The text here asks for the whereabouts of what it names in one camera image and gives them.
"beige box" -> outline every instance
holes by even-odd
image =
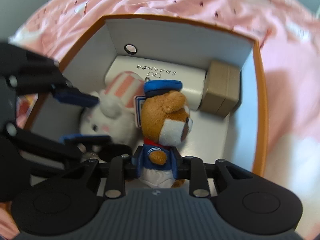
[[[204,82],[200,110],[226,117],[239,101],[239,94],[239,68],[212,61]]]

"white shorts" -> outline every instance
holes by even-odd
[[[172,171],[160,171],[142,168],[140,181],[151,188],[170,188],[174,183]]]

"plush bear's eye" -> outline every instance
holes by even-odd
[[[98,126],[96,126],[96,125],[94,124],[94,125],[92,126],[92,130],[96,132],[96,131],[98,130]]]

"stuffed animal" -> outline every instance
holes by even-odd
[[[80,118],[80,133],[89,135],[110,135],[115,144],[132,146],[136,136],[133,98],[143,95],[144,80],[134,72],[125,71],[92,95],[100,102],[85,109]]]
[[[153,188],[180,187],[184,180],[172,174],[173,147],[178,146],[192,128],[190,111],[181,82],[149,81],[141,110],[144,136],[140,180]]]

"blue beret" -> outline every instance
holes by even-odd
[[[163,95],[171,90],[180,91],[182,82],[178,80],[151,80],[144,84],[143,90],[147,98]]]

